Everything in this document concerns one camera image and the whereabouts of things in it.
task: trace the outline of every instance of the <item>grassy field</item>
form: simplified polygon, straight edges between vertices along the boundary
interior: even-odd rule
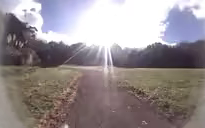
[[[1,76],[19,119],[33,127],[66,97],[82,69],[103,71],[102,67],[2,67]],[[205,69],[114,68],[114,76],[119,87],[149,101],[156,112],[176,121],[188,119],[195,109]]]
[[[170,121],[187,119],[205,82],[203,69],[115,69],[118,85],[157,107]]]
[[[80,73],[71,68],[2,67],[1,76],[17,116],[33,127],[70,93]]]

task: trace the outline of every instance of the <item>blue sky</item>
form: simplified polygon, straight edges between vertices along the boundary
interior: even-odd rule
[[[125,0],[114,0],[114,2],[123,4]],[[93,0],[41,1],[41,14],[44,19],[43,31],[72,33],[79,17],[84,11],[91,8],[94,3]],[[163,21],[168,25],[161,39],[167,43],[205,39],[205,18],[196,17],[192,11],[194,8],[186,7],[181,9],[179,5],[175,5],[170,9]]]
[[[0,9],[48,41],[143,47],[205,39],[205,0],[0,0]]]
[[[42,30],[71,33],[79,16],[93,4],[93,0],[42,0]]]

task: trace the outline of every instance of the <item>paved path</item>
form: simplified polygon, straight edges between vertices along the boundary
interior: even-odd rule
[[[68,116],[69,128],[172,128],[148,104],[106,81],[100,72],[84,72]]]

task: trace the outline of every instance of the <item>foliage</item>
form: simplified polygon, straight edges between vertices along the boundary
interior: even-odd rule
[[[3,49],[7,49],[2,50],[3,64],[23,65],[27,61],[22,60],[32,59],[31,56],[34,56],[38,59],[32,60],[33,64],[29,65],[42,67],[59,66],[64,63],[85,66],[107,63],[128,68],[205,68],[205,40],[182,42],[175,46],[154,43],[144,49],[121,48],[118,44],[107,48],[86,46],[81,42],[72,45],[54,41],[46,43],[35,38],[35,28],[19,21],[13,14],[6,16],[8,27],[5,35],[9,36],[10,42],[2,45]],[[32,51],[28,52],[30,57],[24,57],[23,54],[26,53],[22,49],[25,48]]]

